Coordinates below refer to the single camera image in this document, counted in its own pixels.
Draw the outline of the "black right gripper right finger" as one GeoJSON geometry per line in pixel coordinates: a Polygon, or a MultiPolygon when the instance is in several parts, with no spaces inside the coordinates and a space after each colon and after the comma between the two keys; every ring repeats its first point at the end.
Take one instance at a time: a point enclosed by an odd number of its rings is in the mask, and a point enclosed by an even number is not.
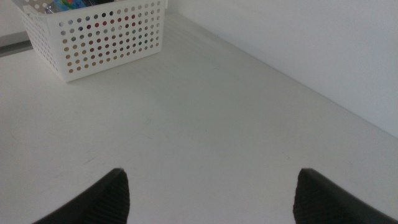
{"type": "Polygon", "coordinates": [[[314,169],[301,169],[295,190],[296,223],[397,224],[314,169]]]}

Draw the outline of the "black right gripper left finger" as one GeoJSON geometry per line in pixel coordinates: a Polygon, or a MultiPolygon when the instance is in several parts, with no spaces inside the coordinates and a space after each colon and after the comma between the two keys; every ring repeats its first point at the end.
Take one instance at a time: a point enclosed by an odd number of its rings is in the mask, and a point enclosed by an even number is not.
{"type": "Polygon", "coordinates": [[[126,224],[130,209],[128,177],[115,168],[65,205],[34,224],[126,224]]]}

